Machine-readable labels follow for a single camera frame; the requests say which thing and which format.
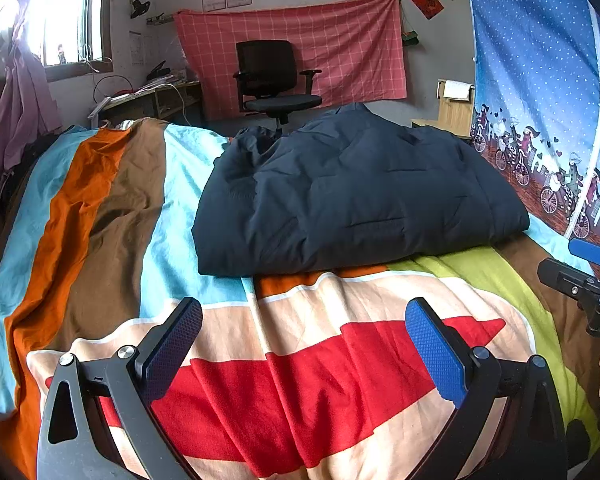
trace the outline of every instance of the bed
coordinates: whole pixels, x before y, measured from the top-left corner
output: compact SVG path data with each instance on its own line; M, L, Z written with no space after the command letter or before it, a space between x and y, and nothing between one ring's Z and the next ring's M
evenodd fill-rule
M17 186L0 244L0 443L35 478L40 416L59 357L136 344L179 300L204 324L152 405L202 478L405 478L453 410L404 329L422 296L470 346L549 362L570 462L600 446L600 340L538 263L570 260L532 222L495 247L323 272L202 276L190 229L228 139L157 120L72 128ZM142 467L106 400L112 436ZM498 413L465 471L490 442Z

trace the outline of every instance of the silver bolt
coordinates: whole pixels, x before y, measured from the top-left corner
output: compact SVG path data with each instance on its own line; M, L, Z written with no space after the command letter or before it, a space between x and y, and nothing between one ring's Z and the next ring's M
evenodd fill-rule
M477 359L488 359L489 351L484 346L477 346L474 348L474 356Z
M74 362L74 355L67 352L66 354L62 354L60 356L60 364L62 366L68 366Z
M120 350L118 350L118 357L120 359L127 359L131 357L136 351L131 345L123 346Z
M546 361L544 360L544 357L540 355L534 355L531 358L531 362L535 364L538 368L544 368L546 366Z

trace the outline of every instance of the dark blue folded jacket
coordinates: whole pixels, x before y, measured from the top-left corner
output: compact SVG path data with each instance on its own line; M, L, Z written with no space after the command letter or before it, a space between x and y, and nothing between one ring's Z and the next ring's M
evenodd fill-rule
M353 104L291 134L242 130L214 163L192 233L200 274L251 276L451 253L528 226L471 146Z

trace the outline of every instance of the black office chair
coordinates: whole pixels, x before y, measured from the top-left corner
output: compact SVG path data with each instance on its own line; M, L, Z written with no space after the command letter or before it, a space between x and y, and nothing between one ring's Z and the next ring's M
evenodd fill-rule
M312 95L314 75L322 70L303 70L306 77L304 94L278 96L298 84L296 58L291 43L279 40L243 41L235 44L239 72L234 74L238 85L241 112L265 113L276 120L276 130L288 124L289 114L322 104L319 95ZM244 96L255 99L245 101Z

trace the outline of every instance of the black cable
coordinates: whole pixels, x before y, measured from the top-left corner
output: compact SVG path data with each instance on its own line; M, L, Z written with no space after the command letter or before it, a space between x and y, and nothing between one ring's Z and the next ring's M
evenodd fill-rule
M127 83L129 83L129 89L130 89L130 90L129 90L129 92L130 92L130 93L133 93L133 92L134 92L134 86L131 84L131 81L129 81L129 79L127 79L127 78L126 78L126 77L124 77L123 75L117 75L117 74L114 74L114 75L106 75L106 76L104 76L102 79L100 79L100 80L99 80L99 81L96 83L96 85L93 87L93 102L94 102L94 103L96 103L96 104L98 103L98 101L96 101L96 90L97 90L97 88L98 88L98 85L99 85L100 83L102 83L102 82L103 82L105 79L108 79L108 78L110 78L110 77L121 77L121 78L122 78L122 79L124 79L124 80L125 80Z

